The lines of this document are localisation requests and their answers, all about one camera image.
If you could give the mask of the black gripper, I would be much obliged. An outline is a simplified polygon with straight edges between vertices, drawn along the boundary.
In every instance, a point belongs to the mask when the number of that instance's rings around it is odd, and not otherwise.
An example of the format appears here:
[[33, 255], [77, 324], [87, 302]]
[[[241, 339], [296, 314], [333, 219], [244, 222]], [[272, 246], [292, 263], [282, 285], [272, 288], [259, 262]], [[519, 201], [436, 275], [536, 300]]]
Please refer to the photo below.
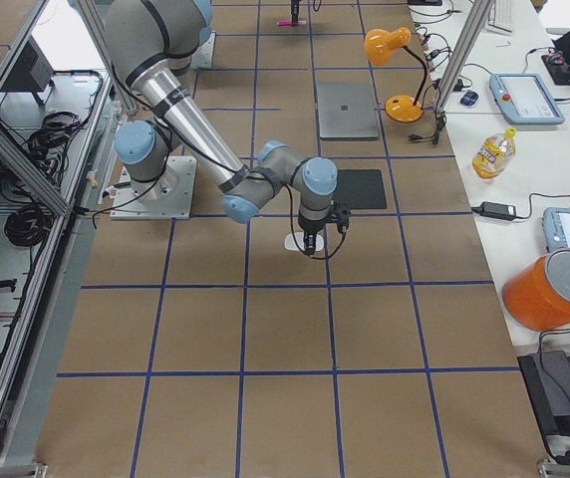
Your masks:
[[306, 216], [298, 217], [298, 224], [303, 231], [302, 250], [304, 255], [313, 256], [316, 252], [317, 235], [324, 228], [324, 219], [310, 219]]
[[290, 1], [290, 13], [291, 14], [298, 14], [299, 13], [299, 0], [291, 0]]

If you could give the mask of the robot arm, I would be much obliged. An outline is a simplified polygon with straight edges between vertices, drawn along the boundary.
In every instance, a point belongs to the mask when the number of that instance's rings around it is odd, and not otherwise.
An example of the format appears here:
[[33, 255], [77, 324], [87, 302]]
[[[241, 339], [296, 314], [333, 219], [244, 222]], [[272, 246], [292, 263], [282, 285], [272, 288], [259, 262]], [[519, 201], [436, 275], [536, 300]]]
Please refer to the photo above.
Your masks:
[[303, 157], [276, 140], [263, 146], [256, 167], [240, 161], [178, 79], [208, 39], [211, 21], [208, 1], [113, 2], [105, 38], [115, 74], [194, 152], [221, 190], [223, 210], [235, 222], [249, 222], [281, 189], [297, 190], [303, 236], [295, 244], [303, 254], [314, 256], [318, 233], [337, 219], [333, 193], [338, 169], [328, 158]]

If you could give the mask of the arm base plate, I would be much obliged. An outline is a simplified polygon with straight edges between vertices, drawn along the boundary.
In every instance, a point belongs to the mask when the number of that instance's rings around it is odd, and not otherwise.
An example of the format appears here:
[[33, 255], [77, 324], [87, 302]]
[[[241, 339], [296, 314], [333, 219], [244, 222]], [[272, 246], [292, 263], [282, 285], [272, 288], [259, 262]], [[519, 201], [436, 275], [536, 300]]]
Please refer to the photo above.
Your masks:
[[187, 220], [191, 212], [196, 168], [197, 162], [193, 156], [172, 155], [163, 177], [151, 191], [143, 195], [147, 185], [132, 182], [123, 166], [120, 180], [129, 185], [113, 194], [110, 216], [115, 220]]
[[190, 67], [193, 70], [210, 70], [213, 63], [213, 54], [216, 41], [216, 32], [211, 31], [191, 57]]

